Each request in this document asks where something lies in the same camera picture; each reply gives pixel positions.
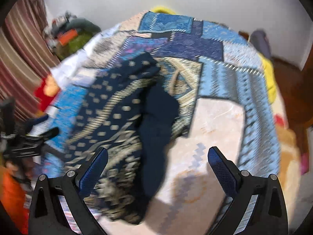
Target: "patchwork bedspread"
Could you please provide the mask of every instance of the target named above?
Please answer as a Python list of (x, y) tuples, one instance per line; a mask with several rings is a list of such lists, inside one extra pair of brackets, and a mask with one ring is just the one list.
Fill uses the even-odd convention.
[[(240, 170), (253, 175), (267, 177), (279, 172), (281, 149), (262, 62), (254, 47), (237, 33), (188, 16), (140, 13), (115, 28), (97, 40), (54, 103), (58, 112), (46, 126), (59, 126), (61, 134), (49, 144), (65, 149), (70, 131), (81, 119), (76, 116), (90, 99), (87, 89), (97, 75), (149, 52), (165, 79), (165, 91), (170, 91), (172, 77), (177, 77), (173, 94), (180, 110), (168, 149), (166, 178), (143, 223), (130, 226), (105, 217), (100, 223), (110, 234), (204, 234), (223, 216), (231, 200), (224, 199), (208, 165), (210, 147), (217, 146)], [(69, 151), (72, 159), (84, 155), (77, 146)], [(75, 162), (66, 166), (79, 167), (71, 163)], [(58, 168), (62, 163), (52, 157), (43, 165), (48, 176), (51, 167), (54, 176), (62, 173)], [(255, 201), (251, 199), (236, 232), (244, 229)]]

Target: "blue gripper pad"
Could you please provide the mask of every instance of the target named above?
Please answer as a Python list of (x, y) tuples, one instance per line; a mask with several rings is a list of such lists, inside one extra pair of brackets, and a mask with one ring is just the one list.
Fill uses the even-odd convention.
[(93, 190), (108, 164), (108, 151), (104, 147), (99, 147), (97, 151), (100, 151), (100, 153), (92, 160), (91, 165), (79, 181), (79, 196), (81, 199), (90, 195), (91, 190)]
[(228, 160), (223, 156), (217, 147), (211, 147), (208, 153), (208, 161), (225, 194), (228, 197), (234, 198), (234, 196), (238, 193), (237, 180), (225, 164)]

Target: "red and beige curtain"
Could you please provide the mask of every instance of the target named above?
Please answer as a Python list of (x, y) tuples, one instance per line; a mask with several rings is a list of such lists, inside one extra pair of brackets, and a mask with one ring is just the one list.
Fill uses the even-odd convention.
[(0, 28), (0, 99), (15, 97), (20, 121), (37, 112), (33, 92), (59, 63), (42, 38), (47, 24), (43, 0), (18, 0)]

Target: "curtain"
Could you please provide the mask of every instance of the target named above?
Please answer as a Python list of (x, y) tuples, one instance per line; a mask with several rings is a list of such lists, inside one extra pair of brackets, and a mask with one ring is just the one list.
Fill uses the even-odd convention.
[(42, 38), (47, 25), (43, 0), (18, 0), (0, 29), (0, 99), (15, 97), (19, 121), (38, 111), (33, 92), (59, 63)]

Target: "white wall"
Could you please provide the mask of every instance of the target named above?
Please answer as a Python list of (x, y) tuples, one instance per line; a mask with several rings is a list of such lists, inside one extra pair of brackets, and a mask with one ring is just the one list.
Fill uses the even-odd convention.
[(298, 0), (45, 0), (53, 16), (66, 10), (102, 29), (132, 15), (163, 5), (178, 14), (225, 23), (251, 33), (266, 30), (273, 54), (300, 67), (304, 64), (313, 23)]

